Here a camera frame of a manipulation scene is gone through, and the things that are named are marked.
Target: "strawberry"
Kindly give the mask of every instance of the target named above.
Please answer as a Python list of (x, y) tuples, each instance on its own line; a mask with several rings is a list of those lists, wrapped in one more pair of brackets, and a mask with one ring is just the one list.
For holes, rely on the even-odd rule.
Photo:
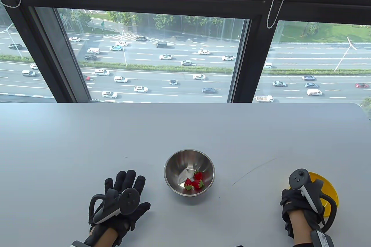
[(194, 172), (193, 176), (196, 180), (201, 180), (202, 179), (202, 172), (196, 171), (196, 172)]
[(184, 183), (184, 189), (191, 190), (192, 189), (192, 181), (187, 178)]
[(202, 180), (195, 180), (192, 182), (192, 185), (194, 188), (200, 189), (204, 186), (204, 183), (202, 182)]

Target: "scratch on table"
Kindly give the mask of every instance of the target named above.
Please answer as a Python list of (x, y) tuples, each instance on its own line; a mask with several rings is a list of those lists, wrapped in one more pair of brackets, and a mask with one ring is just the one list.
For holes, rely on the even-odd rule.
[(242, 180), (245, 176), (247, 176), (247, 175), (248, 175), (249, 173), (251, 173), (252, 171), (254, 171), (254, 170), (260, 168), (261, 166), (264, 166), (265, 164), (268, 164), (269, 162), (272, 162), (273, 160), (276, 160), (277, 158), (278, 158), (278, 157), (273, 158), (273, 159), (271, 159), (271, 160), (269, 160), (269, 161), (267, 161), (267, 162), (265, 162), (265, 163), (263, 163), (263, 164), (261, 164), (261, 165), (259, 165), (259, 166), (256, 166), (254, 169), (248, 171), (248, 172), (247, 172), (246, 174), (244, 174), (242, 177), (240, 177), (239, 179), (237, 179), (237, 181), (236, 181), (235, 183), (233, 183), (232, 186), (235, 185), (235, 184), (236, 184), (237, 182), (239, 182), (240, 180)]

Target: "green median strip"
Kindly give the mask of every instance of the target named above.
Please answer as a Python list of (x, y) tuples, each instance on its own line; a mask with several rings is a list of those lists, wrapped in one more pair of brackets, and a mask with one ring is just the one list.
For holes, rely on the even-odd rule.
[[(20, 63), (34, 63), (31, 57), (20, 57), (13, 55), (0, 55), (0, 60)], [(165, 71), (165, 72), (201, 72), (201, 73), (219, 73), (232, 74), (233, 68), (228, 67), (198, 67), (198, 66), (176, 66), (176, 65), (125, 65), (123, 63), (102, 63), (80, 61), (80, 67), (138, 70), (138, 71)], [(264, 69), (264, 75), (371, 75), (371, 69)]]

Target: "black glove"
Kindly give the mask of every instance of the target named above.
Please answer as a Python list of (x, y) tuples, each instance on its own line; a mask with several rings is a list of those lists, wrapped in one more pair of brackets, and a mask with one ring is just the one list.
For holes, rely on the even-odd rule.
[(288, 214), (288, 212), (292, 210), (303, 210), (305, 219), (311, 229), (321, 231), (319, 223), (323, 219), (323, 213), (325, 210), (323, 209), (321, 214), (314, 212), (307, 199), (302, 196), (300, 190), (284, 189), (282, 191), (282, 201), (280, 202), (280, 205), (283, 206), (282, 218), (286, 222), (285, 230), (288, 231), (290, 237), (294, 238), (291, 221)]
[[(127, 173), (124, 171), (121, 171), (116, 176), (115, 185), (112, 180), (112, 178), (107, 178), (104, 182), (105, 188), (104, 193), (106, 194), (108, 189), (114, 189), (117, 190), (117, 195), (122, 193), (127, 188), (133, 187), (139, 192), (139, 195), (142, 194), (144, 184), (146, 183), (146, 179), (143, 176), (138, 176), (137, 180), (135, 181), (135, 184), (133, 186), (134, 180), (135, 180), (135, 171), (129, 170)], [(104, 201), (101, 203), (101, 205), (97, 208), (94, 215), (98, 210), (100, 210), (103, 207)], [(117, 216), (113, 216), (110, 219), (104, 221), (101, 224), (92, 224), (92, 227), (90, 228), (90, 231), (93, 227), (93, 233), (85, 240), (84, 244), (89, 246), (94, 246), (100, 237), (106, 232), (108, 228), (114, 229), (118, 233), (118, 237), (113, 244), (113, 247), (116, 245), (120, 245), (122, 242), (122, 238), (126, 235), (126, 233), (131, 230), (133, 231), (135, 229), (135, 223), (136, 221), (151, 207), (151, 204), (149, 202), (144, 202), (140, 204), (137, 209), (129, 215), (122, 215), (119, 214)]]

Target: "red car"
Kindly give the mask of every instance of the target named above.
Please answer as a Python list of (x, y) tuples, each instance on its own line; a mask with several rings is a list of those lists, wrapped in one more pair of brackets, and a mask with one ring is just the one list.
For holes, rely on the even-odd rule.
[(368, 88), (369, 85), (365, 83), (356, 83), (355, 87), (356, 88)]

